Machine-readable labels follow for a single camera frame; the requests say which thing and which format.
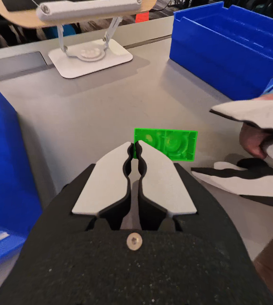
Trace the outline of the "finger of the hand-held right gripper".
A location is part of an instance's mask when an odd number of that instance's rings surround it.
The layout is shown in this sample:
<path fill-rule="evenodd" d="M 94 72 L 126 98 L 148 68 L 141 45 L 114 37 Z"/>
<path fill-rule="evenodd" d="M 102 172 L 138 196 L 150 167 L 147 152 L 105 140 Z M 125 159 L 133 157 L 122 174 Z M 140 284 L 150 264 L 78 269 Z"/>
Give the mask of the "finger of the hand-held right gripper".
<path fill-rule="evenodd" d="M 273 100 L 240 100 L 215 105 L 210 112 L 273 132 Z"/>
<path fill-rule="evenodd" d="M 198 179 L 226 192 L 273 207 L 273 167 L 265 161 L 225 161 L 213 167 L 192 167 Z"/>

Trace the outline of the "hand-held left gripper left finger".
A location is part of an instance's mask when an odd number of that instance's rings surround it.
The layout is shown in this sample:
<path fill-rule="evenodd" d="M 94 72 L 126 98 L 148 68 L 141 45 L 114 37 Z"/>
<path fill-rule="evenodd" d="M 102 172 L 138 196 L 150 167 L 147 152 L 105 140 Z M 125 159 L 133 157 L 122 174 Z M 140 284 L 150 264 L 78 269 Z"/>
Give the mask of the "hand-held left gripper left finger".
<path fill-rule="evenodd" d="M 131 191 L 132 143 L 126 142 L 96 162 L 72 213 L 99 216 Z"/>

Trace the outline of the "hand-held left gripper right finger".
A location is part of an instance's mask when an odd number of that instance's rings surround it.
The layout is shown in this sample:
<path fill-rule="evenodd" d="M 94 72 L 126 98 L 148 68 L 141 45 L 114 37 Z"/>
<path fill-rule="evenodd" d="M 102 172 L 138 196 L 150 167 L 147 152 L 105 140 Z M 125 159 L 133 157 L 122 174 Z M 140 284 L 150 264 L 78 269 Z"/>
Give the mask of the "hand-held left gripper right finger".
<path fill-rule="evenodd" d="M 168 216 L 196 214 L 197 209 L 174 163 L 161 151 L 139 140 L 135 143 L 141 195 Z"/>

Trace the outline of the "green block with round pegs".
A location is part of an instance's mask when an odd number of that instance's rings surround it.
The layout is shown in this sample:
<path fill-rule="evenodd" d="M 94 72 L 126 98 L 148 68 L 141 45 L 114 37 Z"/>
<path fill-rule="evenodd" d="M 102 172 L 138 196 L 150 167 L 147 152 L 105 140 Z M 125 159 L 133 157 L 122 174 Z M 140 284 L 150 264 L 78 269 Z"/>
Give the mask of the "green block with round pegs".
<path fill-rule="evenodd" d="M 165 154 L 172 161 L 195 160 L 198 131 L 135 128 L 134 143 L 143 141 Z"/>

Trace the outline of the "blue plastic bin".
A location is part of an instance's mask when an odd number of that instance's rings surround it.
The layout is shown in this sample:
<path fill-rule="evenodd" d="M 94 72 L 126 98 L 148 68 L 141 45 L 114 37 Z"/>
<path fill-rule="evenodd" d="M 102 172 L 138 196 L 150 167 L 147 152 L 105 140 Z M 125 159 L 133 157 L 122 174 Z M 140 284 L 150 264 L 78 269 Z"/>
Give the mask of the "blue plastic bin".
<path fill-rule="evenodd" d="M 224 2 L 177 11 L 169 58 L 232 100 L 273 93 L 273 19 Z"/>
<path fill-rule="evenodd" d="M 0 92 L 0 263 L 21 250 L 41 214 L 17 112 Z"/>

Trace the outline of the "person's right hand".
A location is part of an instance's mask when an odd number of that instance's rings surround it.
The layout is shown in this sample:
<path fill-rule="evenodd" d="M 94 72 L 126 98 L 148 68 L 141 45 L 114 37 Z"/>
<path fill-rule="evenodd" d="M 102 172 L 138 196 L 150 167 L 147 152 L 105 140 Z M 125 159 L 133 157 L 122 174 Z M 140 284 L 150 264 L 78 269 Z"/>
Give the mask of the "person's right hand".
<path fill-rule="evenodd" d="M 243 123 L 239 134 L 239 143 L 253 157 L 265 159 L 267 154 L 261 149 L 261 144 L 269 137 L 270 134 L 264 130 Z"/>

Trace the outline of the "white folding stand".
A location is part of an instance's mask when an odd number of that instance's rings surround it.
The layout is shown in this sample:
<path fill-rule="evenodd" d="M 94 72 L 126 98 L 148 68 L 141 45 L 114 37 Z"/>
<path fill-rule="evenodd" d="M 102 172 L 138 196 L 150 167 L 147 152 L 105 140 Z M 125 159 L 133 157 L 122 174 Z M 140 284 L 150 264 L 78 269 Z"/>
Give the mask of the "white folding stand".
<path fill-rule="evenodd" d="M 74 79 L 114 67 L 133 59 L 119 43 L 112 39 L 122 21 L 119 13 L 141 8 L 138 0 L 100 0 L 100 1 L 53 1 L 37 4 L 36 14 L 40 21 L 57 23 L 59 48 L 48 52 L 48 56 L 59 72 L 66 79 Z M 113 16 L 104 37 L 69 47 L 65 46 L 61 20 L 90 17 L 101 14 Z"/>

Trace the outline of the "orange traffic cone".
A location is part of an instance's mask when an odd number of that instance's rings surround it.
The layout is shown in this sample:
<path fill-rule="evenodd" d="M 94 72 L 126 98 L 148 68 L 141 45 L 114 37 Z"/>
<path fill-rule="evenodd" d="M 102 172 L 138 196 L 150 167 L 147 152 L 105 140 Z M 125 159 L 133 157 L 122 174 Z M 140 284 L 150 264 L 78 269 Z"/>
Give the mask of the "orange traffic cone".
<path fill-rule="evenodd" d="M 139 13 L 135 16 L 135 23 L 141 23 L 149 21 L 149 11 L 145 13 Z"/>

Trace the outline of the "teal storage crate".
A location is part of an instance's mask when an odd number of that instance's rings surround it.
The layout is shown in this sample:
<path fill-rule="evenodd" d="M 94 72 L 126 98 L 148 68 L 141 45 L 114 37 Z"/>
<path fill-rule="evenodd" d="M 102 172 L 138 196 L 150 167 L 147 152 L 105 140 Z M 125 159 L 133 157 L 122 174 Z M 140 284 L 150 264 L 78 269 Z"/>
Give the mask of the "teal storage crate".
<path fill-rule="evenodd" d="M 63 27 L 63 36 L 64 37 L 77 34 L 72 25 L 63 25 L 62 27 Z M 57 26 L 44 27 L 44 28 L 42 28 L 42 30 L 48 40 L 58 38 Z"/>

